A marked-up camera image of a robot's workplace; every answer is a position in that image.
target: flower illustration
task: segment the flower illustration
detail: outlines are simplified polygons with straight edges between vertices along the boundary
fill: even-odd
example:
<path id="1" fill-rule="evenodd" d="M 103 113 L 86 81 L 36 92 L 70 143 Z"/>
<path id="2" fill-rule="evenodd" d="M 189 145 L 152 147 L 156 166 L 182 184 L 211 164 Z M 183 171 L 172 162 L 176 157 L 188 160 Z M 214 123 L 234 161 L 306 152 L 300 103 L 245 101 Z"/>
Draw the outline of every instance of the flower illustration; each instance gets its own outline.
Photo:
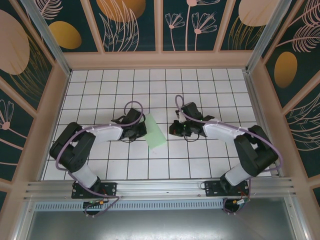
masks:
<path id="1" fill-rule="evenodd" d="M 7 107 L 3 99 L 0 100 L 0 129 L 8 130 L 10 128 L 10 121 L 14 114 L 15 105 L 8 101 Z"/>
<path id="2" fill-rule="evenodd" d="M 211 5 L 211 4 L 217 4 L 219 3 L 220 0 L 186 0 L 186 3 L 190 6 L 190 7 L 195 7 L 197 5 Z"/>
<path id="3" fill-rule="evenodd" d="M 186 0 L 188 4 L 188 12 L 186 14 L 186 28 L 185 28 L 185 50 L 188 51 L 188 26 L 189 26 L 189 15 L 191 7 L 212 5 L 219 3 L 220 0 Z"/>
<path id="4" fill-rule="evenodd" d="M 0 130 L 4 130 L 4 131 L 9 130 L 9 131 L 13 132 L 14 134 L 26 139 L 27 138 L 26 136 L 14 131 L 13 129 L 10 128 L 10 122 L 11 122 L 12 116 L 14 114 L 14 109 L 15 109 L 15 105 L 11 101 L 8 101 L 8 103 L 6 105 L 6 103 L 3 99 L 0 100 Z M 0 138 L 0 142 L 7 144 L 13 148 L 23 150 L 23 147 L 15 145 L 15 144 L 8 142 L 2 138 Z M 0 164 L 12 165 L 11 163 L 4 163 L 4 162 L 0 162 Z"/>
<path id="5" fill-rule="evenodd" d="M 214 18 L 215 13 L 207 14 L 204 13 L 199 18 L 199 13 L 192 14 L 192 25 L 195 33 L 194 50 L 197 51 L 197 39 L 199 34 L 211 33 L 217 30 L 217 25 Z"/>
<path id="6" fill-rule="evenodd" d="M 173 51 L 175 51 L 176 49 L 175 49 L 175 44 L 174 44 L 174 38 L 172 35 L 172 29 L 177 29 L 177 28 L 183 27 L 185 25 L 185 22 L 183 21 L 181 13 L 179 13 L 179 14 L 174 13 L 174 14 L 172 14 L 172 16 L 170 13 L 168 13 L 165 15 L 165 20 L 170 28 L 172 47 L 173 47 Z"/>

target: green paper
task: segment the green paper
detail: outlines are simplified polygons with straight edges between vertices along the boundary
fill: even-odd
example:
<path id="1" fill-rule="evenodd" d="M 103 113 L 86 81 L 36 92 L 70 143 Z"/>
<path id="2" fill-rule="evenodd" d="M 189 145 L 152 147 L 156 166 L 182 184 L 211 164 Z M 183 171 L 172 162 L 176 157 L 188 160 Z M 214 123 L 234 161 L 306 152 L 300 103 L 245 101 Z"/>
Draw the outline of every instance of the green paper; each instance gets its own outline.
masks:
<path id="1" fill-rule="evenodd" d="M 160 130 L 154 117 L 151 114 L 145 116 L 145 126 L 147 134 L 144 136 L 150 149 L 161 146 L 167 142 L 165 135 Z"/>

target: white grid floor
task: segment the white grid floor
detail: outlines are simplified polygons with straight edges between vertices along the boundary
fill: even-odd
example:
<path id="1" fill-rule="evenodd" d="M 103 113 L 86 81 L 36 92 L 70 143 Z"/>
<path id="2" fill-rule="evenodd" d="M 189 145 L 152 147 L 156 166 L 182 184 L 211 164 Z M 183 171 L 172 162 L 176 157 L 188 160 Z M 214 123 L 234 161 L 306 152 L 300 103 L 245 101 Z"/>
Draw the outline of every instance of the white grid floor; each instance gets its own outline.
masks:
<path id="1" fill-rule="evenodd" d="M 76 70 L 71 75 L 54 141 L 70 122 L 108 124 L 123 115 L 127 102 L 136 100 L 145 114 L 152 114 L 167 144 L 150 150 L 143 138 L 132 143 L 101 143 L 88 158 L 93 172 L 103 180 L 219 178 L 239 163 L 237 151 L 218 139 L 200 137 L 186 142 L 169 135 L 168 128 L 177 119 L 177 94 L 183 95 L 185 103 L 195 102 L 204 116 L 212 115 L 234 126 L 256 124 L 241 69 Z M 71 178 L 57 170 L 49 157 L 42 179 Z"/>

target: green cloth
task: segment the green cloth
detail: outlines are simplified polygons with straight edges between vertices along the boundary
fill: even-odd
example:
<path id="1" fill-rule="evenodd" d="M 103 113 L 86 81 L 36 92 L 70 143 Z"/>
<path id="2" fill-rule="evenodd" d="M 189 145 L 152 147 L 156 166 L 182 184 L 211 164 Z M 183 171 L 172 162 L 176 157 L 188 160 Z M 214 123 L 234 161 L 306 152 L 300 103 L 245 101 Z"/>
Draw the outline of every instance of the green cloth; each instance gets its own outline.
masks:
<path id="1" fill-rule="evenodd" d="M 165 135 L 158 127 L 154 117 L 151 114 L 145 115 L 145 126 L 147 134 L 144 136 L 150 149 L 161 146 L 167 142 Z"/>

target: enclosure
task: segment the enclosure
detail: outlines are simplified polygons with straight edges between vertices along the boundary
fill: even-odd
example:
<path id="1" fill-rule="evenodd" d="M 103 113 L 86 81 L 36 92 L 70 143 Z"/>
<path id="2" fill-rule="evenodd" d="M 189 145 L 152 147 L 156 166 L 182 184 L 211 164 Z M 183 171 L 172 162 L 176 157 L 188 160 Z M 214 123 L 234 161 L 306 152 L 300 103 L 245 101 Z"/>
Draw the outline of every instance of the enclosure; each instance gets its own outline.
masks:
<path id="1" fill-rule="evenodd" d="M 320 239 L 319 19 L 319 0 L 1 1 L 0 238 Z M 236 215 L 201 186 L 236 166 L 237 150 L 169 134 L 176 95 L 261 126 L 283 155 Z M 69 123 L 109 124 L 130 101 L 165 143 L 94 146 L 88 166 L 121 198 L 86 218 L 49 149 Z"/>

